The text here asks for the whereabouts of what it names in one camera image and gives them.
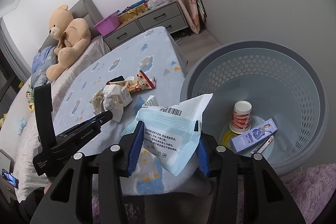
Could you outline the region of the yellow plastic lid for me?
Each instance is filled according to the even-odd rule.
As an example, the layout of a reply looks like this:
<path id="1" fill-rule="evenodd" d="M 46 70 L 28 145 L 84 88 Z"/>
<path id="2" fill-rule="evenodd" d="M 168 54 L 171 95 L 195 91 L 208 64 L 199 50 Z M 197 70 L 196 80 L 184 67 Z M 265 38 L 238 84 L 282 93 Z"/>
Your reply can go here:
<path id="1" fill-rule="evenodd" d="M 233 138 L 235 138 L 235 137 L 237 137 L 237 136 L 238 136 L 238 134 L 234 133 L 234 132 L 231 131 L 231 130 L 228 130 L 228 131 L 224 134 L 224 136 L 223 136 L 223 138 L 222 138 L 222 142 L 221 142 L 221 144 L 222 144 L 223 146 L 227 147 L 228 149 L 232 150 L 231 139 L 233 139 Z"/>

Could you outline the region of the grey drawer dresser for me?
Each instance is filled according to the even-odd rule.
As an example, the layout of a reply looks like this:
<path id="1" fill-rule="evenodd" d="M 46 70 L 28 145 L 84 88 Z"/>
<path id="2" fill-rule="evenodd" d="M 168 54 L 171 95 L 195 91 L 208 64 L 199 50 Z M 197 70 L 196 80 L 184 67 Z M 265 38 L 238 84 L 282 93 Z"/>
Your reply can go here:
<path id="1" fill-rule="evenodd" d="M 129 22 L 123 23 L 115 31 L 104 36 L 103 40 L 110 49 L 114 49 L 120 44 L 155 27 L 164 27 L 169 34 L 188 27 L 187 20 L 177 1 L 171 1 L 136 16 Z"/>

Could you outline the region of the tan teddy bear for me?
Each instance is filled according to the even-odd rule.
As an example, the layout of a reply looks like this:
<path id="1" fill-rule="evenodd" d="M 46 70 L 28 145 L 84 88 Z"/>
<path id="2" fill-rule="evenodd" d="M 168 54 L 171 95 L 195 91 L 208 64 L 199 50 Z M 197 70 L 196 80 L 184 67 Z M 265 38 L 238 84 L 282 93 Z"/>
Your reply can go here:
<path id="1" fill-rule="evenodd" d="M 68 5 L 60 5 L 50 16 L 49 34 L 58 41 L 54 49 L 57 63 L 47 69 L 46 76 L 49 80 L 55 81 L 89 46 L 91 32 L 85 19 L 74 18 L 68 10 Z"/>

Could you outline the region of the purple plastic basket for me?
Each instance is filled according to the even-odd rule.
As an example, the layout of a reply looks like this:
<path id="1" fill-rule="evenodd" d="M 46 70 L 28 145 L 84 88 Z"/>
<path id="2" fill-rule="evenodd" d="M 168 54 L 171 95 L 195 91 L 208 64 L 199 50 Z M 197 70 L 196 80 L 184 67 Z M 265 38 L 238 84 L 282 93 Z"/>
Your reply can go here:
<path id="1" fill-rule="evenodd" d="M 95 24 L 94 28 L 98 30 L 100 35 L 105 37 L 108 36 L 110 33 L 114 32 L 120 25 L 121 22 L 118 19 L 118 12 L 116 11 Z"/>

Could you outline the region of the blue patterned pillow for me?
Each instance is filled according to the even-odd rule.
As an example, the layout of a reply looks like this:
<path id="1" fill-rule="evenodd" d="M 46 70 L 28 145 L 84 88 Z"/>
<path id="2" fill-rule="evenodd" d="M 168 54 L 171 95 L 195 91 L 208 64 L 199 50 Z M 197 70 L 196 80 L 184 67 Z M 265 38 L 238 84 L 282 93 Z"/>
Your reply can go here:
<path id="1" fill-rule="evenodd" d="M 46 47 L 34 56 L 31 67 L 30 85 L 32 88 L 44 85 L 48 81 L 46 71 L 51 65 L 56 64 L 55 48 L 55 46 Z"/>

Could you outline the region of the purple cartoon toothpaste box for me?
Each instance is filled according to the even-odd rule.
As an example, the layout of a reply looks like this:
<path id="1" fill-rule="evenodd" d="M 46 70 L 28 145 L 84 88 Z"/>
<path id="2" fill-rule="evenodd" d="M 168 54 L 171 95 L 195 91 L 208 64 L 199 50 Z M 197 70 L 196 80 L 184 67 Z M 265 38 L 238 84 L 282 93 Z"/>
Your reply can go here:
<path id="1" fill-rule="evenodd" d="M 271 136 L 277 129 L 273 119 L 270 118 L 239 136 L 232 138 L 230 140 L 231 147 L 234 152 L 242 152 Z"/>

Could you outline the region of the written paper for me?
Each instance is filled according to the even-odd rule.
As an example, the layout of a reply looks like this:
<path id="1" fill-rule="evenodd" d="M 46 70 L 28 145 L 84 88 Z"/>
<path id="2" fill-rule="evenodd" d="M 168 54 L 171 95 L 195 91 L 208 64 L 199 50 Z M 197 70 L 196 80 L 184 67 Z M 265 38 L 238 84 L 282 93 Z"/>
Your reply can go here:
<path id="1" fill-rule="evenodd" d="M 112 120 L 120 122 L 124 109 L 121 100 L 121 89 L 122 87 L 120 85 L 105 85 L 102 89 L 97 91 L 90 100 L 94 109 L 93 112 L 97 115 L 105 111 L 110 111 L 113 116 Z"/>

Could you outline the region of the red white pen tube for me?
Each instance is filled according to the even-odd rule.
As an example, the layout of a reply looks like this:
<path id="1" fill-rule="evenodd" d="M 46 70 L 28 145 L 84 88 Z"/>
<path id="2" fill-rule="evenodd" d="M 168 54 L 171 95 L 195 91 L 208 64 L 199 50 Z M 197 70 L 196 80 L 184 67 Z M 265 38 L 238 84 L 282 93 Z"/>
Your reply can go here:
<path id="1" fill-rule="evenodd" d="M 255 154 L 255 153 L 262 153 L 266 147 L 268 147 L 268 145 L 273 141 L 274 136 L 270 135 L 268 136 L 262 143 L 260 143 L 252 152 L 251 154 Z"/>

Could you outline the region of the green small plush toy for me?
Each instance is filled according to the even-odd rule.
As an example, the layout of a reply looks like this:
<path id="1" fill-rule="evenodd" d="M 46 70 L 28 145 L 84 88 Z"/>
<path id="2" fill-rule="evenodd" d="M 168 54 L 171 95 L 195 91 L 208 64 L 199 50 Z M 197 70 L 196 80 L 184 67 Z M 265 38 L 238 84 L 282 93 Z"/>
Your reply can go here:
<path id="1" fill-rule="evenodd" d="M 28 86 L 27 86 L 26 98 L 27 98 L 29 110 L 30 110 L 30 112 L 33 112 L 35 110 L 34 89 L 31 87 L 30 84 L 28 84 Z"/>

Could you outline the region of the grey perforated trash bin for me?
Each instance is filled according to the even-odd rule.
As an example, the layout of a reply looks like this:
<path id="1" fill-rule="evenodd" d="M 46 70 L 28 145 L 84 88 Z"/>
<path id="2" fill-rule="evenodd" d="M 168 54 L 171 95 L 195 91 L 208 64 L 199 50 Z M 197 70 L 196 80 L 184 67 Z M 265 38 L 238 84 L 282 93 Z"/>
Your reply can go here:
<path id="1" fill-rule="evenodd" d="M 280 44 L 243 41 L 218 47 L 189 71 L 181 101 L 213 95 L 203 132 L 220 139 L 238 101 L 252 105 L 252 126 L 272 119 L 274 140 L 263 155 L 280 176 L 302 166 L 317 150 L 329 106 L 322 82 L 297 52 Z"/>

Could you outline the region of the smartphone with lit screen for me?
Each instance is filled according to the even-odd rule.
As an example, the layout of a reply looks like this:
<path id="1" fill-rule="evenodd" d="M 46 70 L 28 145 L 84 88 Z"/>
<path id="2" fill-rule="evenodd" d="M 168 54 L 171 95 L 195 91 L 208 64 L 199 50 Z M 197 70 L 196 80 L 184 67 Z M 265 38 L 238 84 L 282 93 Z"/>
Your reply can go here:
<path id="1" fill-rule="evenodd" d="M 2 169 L 1 176 L 11 186 L 13 186 L 14 188 L 18 189 L 18 187 L 19 187 L 19 180 L 17 178 L 15 178 L 11 173 L 7 172 L 5 169 Z"/>

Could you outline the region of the gold wrapped gift box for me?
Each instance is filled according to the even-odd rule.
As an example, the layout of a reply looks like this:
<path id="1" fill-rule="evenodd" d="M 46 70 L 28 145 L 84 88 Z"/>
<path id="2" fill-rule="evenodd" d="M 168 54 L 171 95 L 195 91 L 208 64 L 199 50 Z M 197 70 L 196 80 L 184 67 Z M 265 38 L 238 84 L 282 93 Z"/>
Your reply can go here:
<path id="1" fill-rule="evenodd" d="M 125 23 L 132 20 L 133 18 L 136 18 L 137 16 L 141 15 L 146 11 L 147 11 L 147 5 L 143 3 L 118 15 L 118 20 L 121 23 Z"/>

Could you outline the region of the grey wardrobe cabinet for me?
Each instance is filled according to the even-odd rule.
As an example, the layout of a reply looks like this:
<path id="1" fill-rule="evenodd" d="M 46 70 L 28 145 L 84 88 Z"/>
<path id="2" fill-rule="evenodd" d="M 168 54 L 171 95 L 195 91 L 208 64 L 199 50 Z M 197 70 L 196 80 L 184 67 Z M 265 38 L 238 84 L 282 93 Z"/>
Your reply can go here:
<path id="1" fill-rule="evenodd" d="M 314 63 L 335 61 L 335 0 L 198 0 L 221 44 L 266 40 Z"/>

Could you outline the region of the light blue patterned blanket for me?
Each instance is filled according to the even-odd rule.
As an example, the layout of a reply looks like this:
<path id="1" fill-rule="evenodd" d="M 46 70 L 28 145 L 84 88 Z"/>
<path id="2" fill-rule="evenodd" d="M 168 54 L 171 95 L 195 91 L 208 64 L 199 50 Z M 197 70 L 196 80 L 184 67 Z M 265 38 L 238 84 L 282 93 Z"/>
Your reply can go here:
<path id="1" fill-rule="evenodd" d="M 181 101 L 186 69 L 181 52 L 164 27 L 156 27 L 115 48 L 76 77 L 54 118 L 56 135 L 109 111 L 112 119 L 81 151 L 102 152 L 145 124 L 135 171 L 122 179 L 126 196 L 174 192 L 195 173 L 201 137 L 193 126 L 212 98 Z"/>

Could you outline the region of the grey bed headboard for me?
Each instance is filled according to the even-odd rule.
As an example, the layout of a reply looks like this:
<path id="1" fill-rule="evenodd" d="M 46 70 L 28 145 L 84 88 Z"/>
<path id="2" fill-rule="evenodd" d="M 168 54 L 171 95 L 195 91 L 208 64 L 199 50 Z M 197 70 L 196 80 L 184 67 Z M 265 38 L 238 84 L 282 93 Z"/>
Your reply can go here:
<path id="1" fill-rule="evenodd" d="M 50 16 L 48 38 L 38 52 L 54 42 L 58 57 L 79 58 L 90 41 L 99 36 L 95 24 L 100 20 L 102 16 L 92 0 L 80 0 L 71 9 L 60 5 Z"/>

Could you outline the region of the grey bed sheet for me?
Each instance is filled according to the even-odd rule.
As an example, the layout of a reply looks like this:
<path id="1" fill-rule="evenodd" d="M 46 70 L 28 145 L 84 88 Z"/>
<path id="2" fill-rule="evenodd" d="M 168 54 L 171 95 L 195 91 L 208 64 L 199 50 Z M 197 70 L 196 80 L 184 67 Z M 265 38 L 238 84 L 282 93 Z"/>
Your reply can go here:
<path id="1" fill-rule="evenodd" d="M 67 69 L 51 85 L 52 118 L 61 118 L 64 122 L 70 116 L 66 106 L 72 108 L 85 89 L 83 84 L 89 80 L 83 78 L 84 70 L 93 68 L 98 59 L 110 52 L 102 36 L 94 38 L 81 57 Z M 12 189 L 11 185 L 1 178 L 1 190 L 11 194 L 12 198 L 21 202 L 35 189 L 46 186 L 48 179 L 45 175 L 38 176 L 33 166 L 33 152 L 39 145 L 35 113 L 29 111 L 25 84 L 10 106 L 4 124 L 1 127 L 1 156 L 8 156 L 12 164 L 10 172 L 19 180 L 19 188 Z"/>

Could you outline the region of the light blue mask package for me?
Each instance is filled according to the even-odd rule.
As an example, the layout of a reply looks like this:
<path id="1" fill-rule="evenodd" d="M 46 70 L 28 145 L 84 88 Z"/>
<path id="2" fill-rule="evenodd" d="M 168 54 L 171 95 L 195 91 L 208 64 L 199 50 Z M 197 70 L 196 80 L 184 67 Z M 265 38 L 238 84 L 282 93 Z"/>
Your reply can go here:
<path id="1" fill-rule="evenodd" d="M 133 133 L 142 121 L 143 147 L 158 158 L 165 170 L 178 176 L 198 146 L 203 112 L 212 97 L 212 93 L 202 94 L 167 107 L 159 106 L 157 98 L 149 96 L 121 136 Z"/>

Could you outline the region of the purple fluffy rug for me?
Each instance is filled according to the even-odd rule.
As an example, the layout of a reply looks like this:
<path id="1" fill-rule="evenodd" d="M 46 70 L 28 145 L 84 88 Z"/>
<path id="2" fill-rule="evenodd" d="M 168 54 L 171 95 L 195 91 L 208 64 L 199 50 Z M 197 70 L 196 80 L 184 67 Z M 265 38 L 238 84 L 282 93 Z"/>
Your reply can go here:
<path id="1" fill-rule="evenodd" d="M 335 164 L 318 165 L 282 178 L 306 223 L 313 223 L 332 200 L 335 202 Z M 125 197 L 130 223 L 206 223 L 212 194 L 195 197 L 171 193 Z"/>

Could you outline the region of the red white paper cup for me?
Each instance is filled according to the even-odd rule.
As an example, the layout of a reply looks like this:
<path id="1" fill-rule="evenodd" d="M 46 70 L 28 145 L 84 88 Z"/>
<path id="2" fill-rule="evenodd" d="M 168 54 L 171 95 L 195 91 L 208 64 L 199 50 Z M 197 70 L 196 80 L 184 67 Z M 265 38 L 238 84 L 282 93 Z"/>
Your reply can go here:
<path id="1" fill-rule="evenodd" d="M 251 129 L 252 105 L 248 101 L 237 101 L 230 121 L 230 130 L 235 134 L 242 134 Z"/>

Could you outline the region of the crumpled white green carton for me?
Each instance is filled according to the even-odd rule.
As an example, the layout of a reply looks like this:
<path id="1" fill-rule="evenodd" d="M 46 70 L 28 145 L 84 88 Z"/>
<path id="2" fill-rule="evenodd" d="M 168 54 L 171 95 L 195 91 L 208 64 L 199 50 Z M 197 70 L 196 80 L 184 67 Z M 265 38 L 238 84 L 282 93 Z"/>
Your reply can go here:
<path id="1" fill-rule="evenodd" d="M 127 87 L 120 85 L 106 85 L 103 89 L 103 105 L 105 108 L 112 106 L 113 103 L 122 104 L 126 107 L 132 102 L 132 97 Z"/>

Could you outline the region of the red white snack wrapper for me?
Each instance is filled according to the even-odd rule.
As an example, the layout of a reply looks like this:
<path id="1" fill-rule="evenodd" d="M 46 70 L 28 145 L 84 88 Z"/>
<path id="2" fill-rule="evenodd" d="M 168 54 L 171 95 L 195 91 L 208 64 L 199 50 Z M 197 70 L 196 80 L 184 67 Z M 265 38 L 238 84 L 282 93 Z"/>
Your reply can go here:
<path id="1" fill-rule="evenodd" d="M 127 88 L 130 94 L 140 92 L 143 90 L 150 90 L 156 88 L 156 79 L 150 78 L 144 71 L 138 71 L 137 75 L 132 80 L 123 81 L 109 81 L 107 85 L 118 85 Z"/>

